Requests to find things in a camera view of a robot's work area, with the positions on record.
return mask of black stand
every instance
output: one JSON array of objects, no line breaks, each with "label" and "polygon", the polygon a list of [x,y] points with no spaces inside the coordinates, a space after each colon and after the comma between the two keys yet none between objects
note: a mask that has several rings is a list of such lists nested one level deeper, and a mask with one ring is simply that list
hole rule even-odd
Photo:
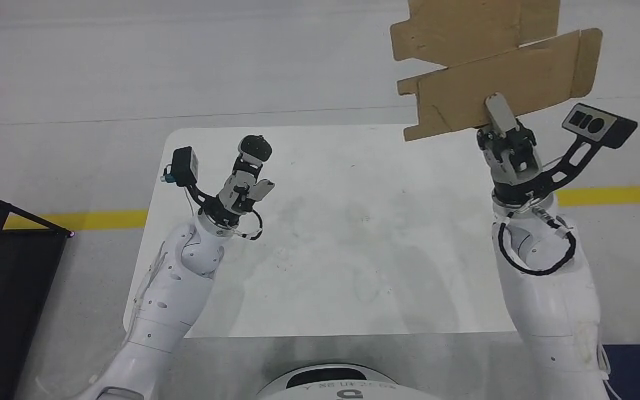
[{"label": "black stand", "polygon": [[[9,214],[45,229],[3,230]],[[0,399],[15,395],[67,239],[73,232],[0,200]]]}]

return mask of black cable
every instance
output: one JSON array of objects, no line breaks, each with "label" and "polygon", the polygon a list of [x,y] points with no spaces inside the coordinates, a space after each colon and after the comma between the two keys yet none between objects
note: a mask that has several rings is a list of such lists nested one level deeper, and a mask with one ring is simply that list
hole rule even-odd
[{"label": "black cable", "polygon": [[[509,213],[507,215],[507,218],[511,218],[511,217],[513,217],[513,215],[514,215],[514,213],[511,212],[511,213]],[[547,225],[549,225],[549,227],[554,228],[554,229],[560,228],[560,225],[558,225],[557,223],[555,223],[552,220],[548,221]],[[560,259],[560,261],[555,263],[551,268],[545,269],[545,270],[540,270],[540,271],[532,271],[532,270],[529,270],[529,269],[522,268],[520,265],[518,265],[518,263],[516,263],[514,260],[512,260],[509,257],[509,255],[507,254],[507,251],[504,248],[504,230],[506,228],[507,228],[507,223],[506,222],[503,222],[502,224],[500,224],[500,230],[498,231],[498,247],[500,248],[500,253],[502,253],[504,258],[507,260],[507,262],[509,264],[511,264],[512,267],[514,267],[518,271],[522,272],[523,274],[533,275],[533,276],[551,275],[554,272],[558,271],[560,268],[562,268],[576,254],[576,246],[577,246],[576,237],[573,236],[573,233],[571,233],[570,231],[567,231],[566,237],[567,237],[567,240],[569,241],[569,249],[565,253],[564,257],[562,257],[562,259]]]},{"label": "black cable", "polygon": [[260,236],[262,236],[262,232],[263,232],[263,230],[262,230],[262,226],[263,226],[262,217],[260,216],[260,214],[258,214],[258,212],[256,210],[252,210],[252,212],[256,215],[256,217],[258,217],[258,222],[260,223],[260,232],[256,236],[252,237],[249,240],[258,240],[260,238]]}]

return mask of wire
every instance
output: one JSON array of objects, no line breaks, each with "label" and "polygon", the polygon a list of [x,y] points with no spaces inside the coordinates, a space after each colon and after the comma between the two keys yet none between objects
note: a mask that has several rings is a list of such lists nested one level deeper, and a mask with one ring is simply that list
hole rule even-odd
[{"label": "wire", "polygon": [[184,189],[184,197],[187,198],[187,203],[189,203],[189,208],[191,209],[191,216],[193,217],[195,213],[193,212],[193,206],[191,205],[191,199],[189,198],[189,192],[187,192],[187,188]]},{"label": "wire", "polygon": [[252,233],[243,233],[236,229],[233,230],[233,233],[235,233],[236,235],[240,236],[243,239],[258,240],[260,236],[262,236],[264,224],[262,222],[262,217],[260,216],[260,214],[258,214],[256,210],[252,210],[251,212],[255,214],[255,216],[258,218],[258,223],[260,224],[260,227],[255,232],[252,232]]},{"label": "wire", "polygon": [[[527,268],[523,268],[521,265],[515,262],[511,257],[509,257],[504,247],[504,231],[507,228],[507,224],[509,223],[509,221],[511,221],[511,217],[513,217],[514,214],[515,212],[510,212],[509,214],[507,214],[506,220],[500,224],[500,230],[498,231],[498,247],[500,248],[500,253],[502,254],[502,256],[507,260],[509,264],[511,264],[512,267],[514,267],[518,271],[522,272],[523,274],[533,275],[533,276],[551,275],[554,272],[558,271],[560,268],[562,268],[576,254],[577,240],[575,236],[573,236],[573,233],[568,231],[565,237],[569,241],[569,249],[565,253],[564,257],[560,259],[560,261],[555,263],[551,268],[545,269],[545,270],[533,271]],[[560,225],[555,223],[553,220],[547,221],[547,225],[549,225],[553,229],[560,228]]]}]

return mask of black camera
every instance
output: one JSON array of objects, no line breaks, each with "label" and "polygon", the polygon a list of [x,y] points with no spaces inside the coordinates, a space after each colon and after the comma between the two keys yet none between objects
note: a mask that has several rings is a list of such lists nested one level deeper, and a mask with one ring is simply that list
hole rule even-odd
[{"label": "black camera", "polygon": [[588,143],[617,149],[629,139],[638,127],[638,123],[578,103],[562,122],[562,127],[582,136]]}]

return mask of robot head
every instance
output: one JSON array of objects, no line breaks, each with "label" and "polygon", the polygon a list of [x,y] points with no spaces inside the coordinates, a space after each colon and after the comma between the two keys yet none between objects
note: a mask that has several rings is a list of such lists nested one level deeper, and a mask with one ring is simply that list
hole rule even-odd
[{"label": "robot head", "polygon": [[271,382],[258,400],[441,400],[400,386],[389,377],[358,365],[328,364],[301,368]]}]

